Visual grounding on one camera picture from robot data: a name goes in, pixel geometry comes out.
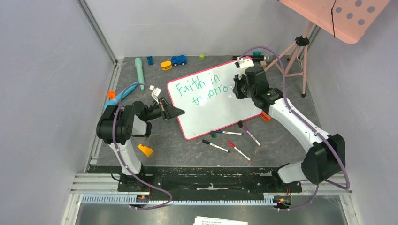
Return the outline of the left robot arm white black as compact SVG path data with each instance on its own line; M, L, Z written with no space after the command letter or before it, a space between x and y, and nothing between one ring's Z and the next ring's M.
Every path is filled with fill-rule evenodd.
M136 156L131 139L149 137L152 132L151 120L161 118L168 121L183 114L183 109L173 106L163 97L150 106L141 101L126 106L107 106L96 126L96 135L115 153L120 168L101 166L92 169L92 172L111 176L117 174L120 176L118 182L130 184L136 191L144 190L149 180Z

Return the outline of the green marker cap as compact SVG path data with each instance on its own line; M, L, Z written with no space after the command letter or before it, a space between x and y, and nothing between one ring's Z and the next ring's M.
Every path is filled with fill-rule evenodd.
M216 138L217 137L215 131L211 131L210 135L211 135L212 138Z

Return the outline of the pink framed whiteboard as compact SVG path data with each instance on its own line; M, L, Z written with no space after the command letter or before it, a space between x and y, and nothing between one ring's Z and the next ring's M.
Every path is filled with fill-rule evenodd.
M238 73L229 61L167 83L172 105L185 111L177 119L186 140L261 114L250 99L237 99L229 87Z

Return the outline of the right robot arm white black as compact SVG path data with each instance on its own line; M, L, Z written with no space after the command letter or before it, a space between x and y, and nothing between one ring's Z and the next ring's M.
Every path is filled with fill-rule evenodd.
M306 151L302 162L277 170L277 175L271 178L274 190L284 191L294 181L330 183L330 177L345 170L344 138L316 127L294 108L280 89L269 86L262 67L249 67L243 75L236 74L233 81L232 91L238 99L251 99L256 107L282 124Z

